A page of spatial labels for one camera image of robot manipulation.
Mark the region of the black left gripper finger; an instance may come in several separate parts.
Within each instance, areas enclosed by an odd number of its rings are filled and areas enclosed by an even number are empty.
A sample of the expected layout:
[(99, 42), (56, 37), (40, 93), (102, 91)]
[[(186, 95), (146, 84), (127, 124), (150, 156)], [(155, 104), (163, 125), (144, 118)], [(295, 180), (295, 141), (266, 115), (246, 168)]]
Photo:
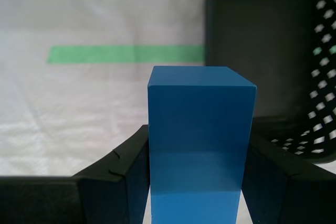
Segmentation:
[(335, 174), (257, 135), (242, 191), (253, 223), (335, 223)]
[(1, 177), (1, 223), (142, 223), (150, 187), (148, 127), (70, 177)]

